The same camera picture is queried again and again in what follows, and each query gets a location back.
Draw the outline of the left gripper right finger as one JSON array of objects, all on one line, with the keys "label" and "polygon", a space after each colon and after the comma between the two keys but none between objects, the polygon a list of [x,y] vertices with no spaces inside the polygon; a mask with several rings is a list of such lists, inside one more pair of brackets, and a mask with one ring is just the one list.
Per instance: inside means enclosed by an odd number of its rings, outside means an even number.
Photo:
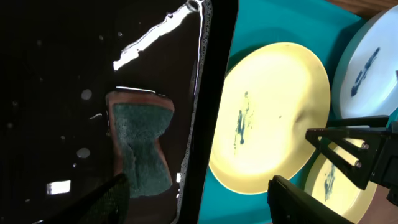
[{"label": "left gripper right finger", "polygon": [[280,175],[269,181],[273,224],[352,224]]}]

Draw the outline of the green scrub sponge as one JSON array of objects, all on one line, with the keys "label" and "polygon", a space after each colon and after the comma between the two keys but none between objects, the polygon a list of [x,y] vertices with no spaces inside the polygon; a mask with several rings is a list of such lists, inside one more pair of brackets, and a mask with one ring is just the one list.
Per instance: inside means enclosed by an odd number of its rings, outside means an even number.
[{"label": "green scrub sponge", "polygon": [[114,173],[127,176],[130,197],[150,197],[168,190],[172,178],[159,138],[174,115],[172,100],[150,92],[112,91],[106,102]]}]

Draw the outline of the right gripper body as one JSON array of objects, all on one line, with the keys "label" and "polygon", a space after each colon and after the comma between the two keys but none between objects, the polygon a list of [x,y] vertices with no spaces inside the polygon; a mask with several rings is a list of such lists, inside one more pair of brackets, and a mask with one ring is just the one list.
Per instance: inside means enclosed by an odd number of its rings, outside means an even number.
[{"label": "right gripper body", "polygon": [[397,206],[397,109],[390,115],[381,137],[380,154],[370,181],[388,188],[386,199]]}]

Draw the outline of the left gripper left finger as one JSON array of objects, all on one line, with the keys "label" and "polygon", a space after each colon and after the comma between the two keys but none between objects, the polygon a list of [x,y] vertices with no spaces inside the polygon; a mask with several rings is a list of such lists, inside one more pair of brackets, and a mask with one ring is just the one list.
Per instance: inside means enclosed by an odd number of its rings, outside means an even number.
[{"label": "left gripper left finger", "polygon": [[122,224],[129,210],[129,199],[129,181],[125,174],[118,174],[57,215],[34,224]]}]

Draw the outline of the yellow plate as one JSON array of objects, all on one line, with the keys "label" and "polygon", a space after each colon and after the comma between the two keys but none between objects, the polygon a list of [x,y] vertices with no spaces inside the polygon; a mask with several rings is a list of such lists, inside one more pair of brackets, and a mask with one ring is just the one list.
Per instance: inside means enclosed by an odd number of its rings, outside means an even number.
[{"label": "yellow plate", "polygon": [[304,191],[337,214],[359,223],[376,192],[369,182],[366,189],[357,188],[335,165],[320,154],[310,169]]},{"label": "yellow plate", "polygon": [[209,167],[227,189],[267,192],[276,175],[291,179],[311,158],[305,139],[323,128],[330,111],[330,84],[320,59],[291,42],[261,47],[227,74]]}]

